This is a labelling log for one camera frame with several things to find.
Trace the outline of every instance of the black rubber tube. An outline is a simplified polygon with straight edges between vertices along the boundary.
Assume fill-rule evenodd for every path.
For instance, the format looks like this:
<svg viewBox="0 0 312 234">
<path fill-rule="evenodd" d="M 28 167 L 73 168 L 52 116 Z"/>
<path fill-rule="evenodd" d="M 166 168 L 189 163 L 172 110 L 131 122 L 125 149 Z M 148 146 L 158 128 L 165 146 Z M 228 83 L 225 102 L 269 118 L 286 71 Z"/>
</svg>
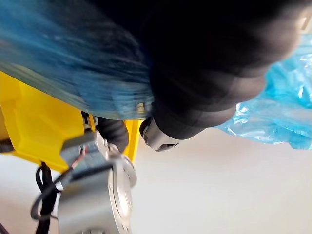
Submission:
<svg viewBox="0 0 312 234">
<path fill-rule="evenodd" d="M 98 117 L 98 125 L 96 129 L 108 143 L 117 146 L 119 151 L 123 153 L 129 144 L 129 134 L 126 125 L 122 120 L 112 120 Z"/>
</svg>

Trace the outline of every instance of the blue plastic bag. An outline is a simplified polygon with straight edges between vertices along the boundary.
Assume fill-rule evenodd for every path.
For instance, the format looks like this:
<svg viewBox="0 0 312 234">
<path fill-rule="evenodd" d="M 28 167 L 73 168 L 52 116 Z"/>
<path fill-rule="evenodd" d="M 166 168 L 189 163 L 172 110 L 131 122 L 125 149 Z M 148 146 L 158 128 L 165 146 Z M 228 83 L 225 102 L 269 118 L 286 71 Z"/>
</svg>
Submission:
<svg viewBox="0 0 312 234">
<path fill-rule="evenodd" d="M 267 87 L 237 104 L 236 114 L 219 129 L 252 140 L 312 150 L 312 35 L 302 35 L 294 54 L 274 64 Z"/>
<path fill-rule="evenodd" d="M 0 0 L 0 71 L 110 119 L 153 101 L 137 39 L 87 0 Z"/>
<path fill-rule="evenodd" d="M 311 150 L 311 62 L 312 36 L 303 35 L 269 70 L 266 90 L 218 128 Z M 0 70 L 85 112 L 147 117 L 149 68 L 137 39 L 87 0 L 0 0 Z"/>
</svg>

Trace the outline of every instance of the yellow plastic part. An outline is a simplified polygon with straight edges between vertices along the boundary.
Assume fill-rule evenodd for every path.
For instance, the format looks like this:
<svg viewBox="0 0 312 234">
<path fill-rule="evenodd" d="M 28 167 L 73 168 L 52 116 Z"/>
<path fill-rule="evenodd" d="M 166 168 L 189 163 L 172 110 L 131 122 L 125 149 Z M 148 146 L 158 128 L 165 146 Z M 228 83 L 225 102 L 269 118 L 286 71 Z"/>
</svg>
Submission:
<svg viewBox="0 0 312 234">
<path fill-rule="evenodd" d="M 0 108 L 4 117 L 0 115 L 0 137 L 10 137 L 13 155 L 37 164 L 44 161 L 57 171 L 67 168 L 59 153 L 65 140 L 84 133 L 80 110 L 3 72 L 0 72 Z M 129 146 L 124 153 L 134 162 L 140 121 L 125 123 Z"/>
</svg>

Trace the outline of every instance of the white floor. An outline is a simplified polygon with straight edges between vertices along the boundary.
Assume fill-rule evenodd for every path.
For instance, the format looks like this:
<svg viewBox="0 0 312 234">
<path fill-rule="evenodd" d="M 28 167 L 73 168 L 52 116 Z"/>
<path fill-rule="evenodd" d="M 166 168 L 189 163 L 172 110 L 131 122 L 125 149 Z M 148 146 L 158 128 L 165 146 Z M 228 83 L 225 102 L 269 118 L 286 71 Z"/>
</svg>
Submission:
<svg viewBox="0 0 312 234">
<path fill-rule="evenodd" d="M 36 168 L 0 156 L 0 222 L 10 234 L 35 232 Z M 312 233 L 311 152 L 209 129 L 165 153 L 141 142 L 136 169 L 134 234 Z"/>
</svg>

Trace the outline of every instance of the silver metal component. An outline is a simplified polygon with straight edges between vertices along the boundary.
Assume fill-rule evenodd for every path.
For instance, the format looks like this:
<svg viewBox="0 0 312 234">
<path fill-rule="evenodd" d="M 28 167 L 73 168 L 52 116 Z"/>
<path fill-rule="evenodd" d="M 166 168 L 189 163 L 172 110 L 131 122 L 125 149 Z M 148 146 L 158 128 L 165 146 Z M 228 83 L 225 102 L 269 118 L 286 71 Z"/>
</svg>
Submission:
<svg viewBox="0 0 312 234">
<path fill-rule="evenodd" d="M 97 126 L 98 125 L 98 117 L 96 117 L 96 116 L 92 116 L 92 117 L 93 117 L 94 125 Z M 87 113 L 84 113 L 82 115 L 82 119 L 83 119 L 84 129 L 91 129 L 90 116 Z"/>
<path fill-rule="evenodd" d="M 174 139 L 163 133 L 158 128 L 154 119 L 152 119 L 150 125 L 146 126 L 142 135 L 145 144 L 147 144 L 152 149 L 159 152 L 169 150 L 178 145 L 182 141 Z"/>
<path fill-rule="evenodd" d="M 131 161 L 97 131 L 69 140 L 61 155 L 73 162 L 81 148 L 89 151 L 65 183 L 58 205 L 59 233 L 131 233 L 131 188 L 137 182 Z"/>
</svg>

